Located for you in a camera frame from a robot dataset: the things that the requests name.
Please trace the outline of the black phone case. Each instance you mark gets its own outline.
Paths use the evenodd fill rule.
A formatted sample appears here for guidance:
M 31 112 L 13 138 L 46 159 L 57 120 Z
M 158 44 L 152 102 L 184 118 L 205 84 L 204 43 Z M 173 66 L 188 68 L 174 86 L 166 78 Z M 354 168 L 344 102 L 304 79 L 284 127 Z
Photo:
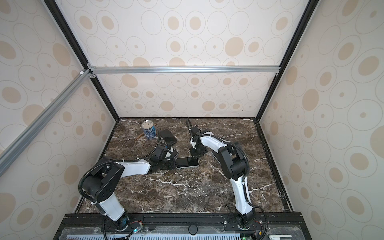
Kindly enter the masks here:
M 160 137 L 165 141 L 167 146 L 173 146 L 177 143 L 176 137 L 168 129 L 160 131 Z

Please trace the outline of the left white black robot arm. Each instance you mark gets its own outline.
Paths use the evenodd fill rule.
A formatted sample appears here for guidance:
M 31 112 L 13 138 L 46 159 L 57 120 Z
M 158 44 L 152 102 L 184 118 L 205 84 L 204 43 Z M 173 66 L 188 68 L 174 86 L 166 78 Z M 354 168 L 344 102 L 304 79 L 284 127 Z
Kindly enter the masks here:
M 178 154 L 173 148 L 176 143 L 175 136 L 169 130 L 163 130 L 159 133 L 157 146 L 148 156 L 135 160 L 102 157 L 80 179 L 79 193 L 111 221 L 125 219 L 126 211 L 115 194 L 120 179 L 172 170 Z

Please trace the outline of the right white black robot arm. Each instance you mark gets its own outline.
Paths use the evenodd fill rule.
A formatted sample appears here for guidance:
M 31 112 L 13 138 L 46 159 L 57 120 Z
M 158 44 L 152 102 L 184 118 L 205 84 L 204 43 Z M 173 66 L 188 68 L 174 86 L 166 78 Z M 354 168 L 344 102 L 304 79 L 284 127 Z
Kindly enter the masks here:
M 231 181 L 235 195 L 236 221 L 240 229 L 248 229 L 254 223 L 261 226 L 261 234 L 268 229 L 268 220 L 264 209 L 254 205 L 248 190 L 249 160 L 239 143 L 233 143 L 215 136 L 212 132 L 202 131 L 186 120 L 190 134 L 190 153 L 200 158 L 212 150 L 222 168 L 225 177 Z

